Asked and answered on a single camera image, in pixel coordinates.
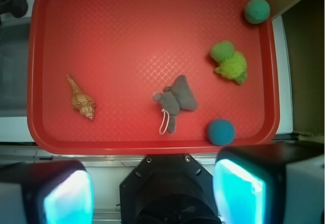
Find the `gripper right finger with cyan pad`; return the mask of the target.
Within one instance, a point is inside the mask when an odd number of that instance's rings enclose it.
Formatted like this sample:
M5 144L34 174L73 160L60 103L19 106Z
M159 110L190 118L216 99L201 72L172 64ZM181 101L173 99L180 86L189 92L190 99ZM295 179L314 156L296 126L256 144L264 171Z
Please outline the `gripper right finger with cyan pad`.
M212 186L225 223L324 223L324 146L225 147Z

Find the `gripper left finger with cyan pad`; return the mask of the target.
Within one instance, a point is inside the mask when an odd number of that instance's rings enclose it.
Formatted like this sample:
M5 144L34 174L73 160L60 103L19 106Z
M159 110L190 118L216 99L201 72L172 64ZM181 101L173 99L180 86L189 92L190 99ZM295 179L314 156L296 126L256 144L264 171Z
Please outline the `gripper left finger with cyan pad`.
M1 167L1 223L92 223L91 175L76 160Z

